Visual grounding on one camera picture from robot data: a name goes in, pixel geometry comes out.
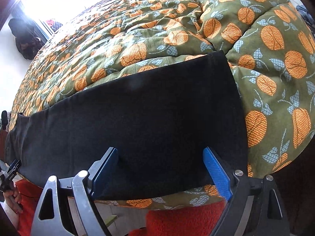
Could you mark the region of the person's left hand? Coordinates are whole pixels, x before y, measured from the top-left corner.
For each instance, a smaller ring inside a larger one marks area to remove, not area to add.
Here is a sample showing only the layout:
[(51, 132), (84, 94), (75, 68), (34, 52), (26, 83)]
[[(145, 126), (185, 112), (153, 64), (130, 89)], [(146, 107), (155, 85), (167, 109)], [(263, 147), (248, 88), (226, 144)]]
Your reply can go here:
[(21, 194), (16, 185), (13, 186), (11, 190), (7, 190), (3, 192), (3, 197), (7, 205), (17, 214), (21, 214), (23, 212), (20, 207), (21, 204)]

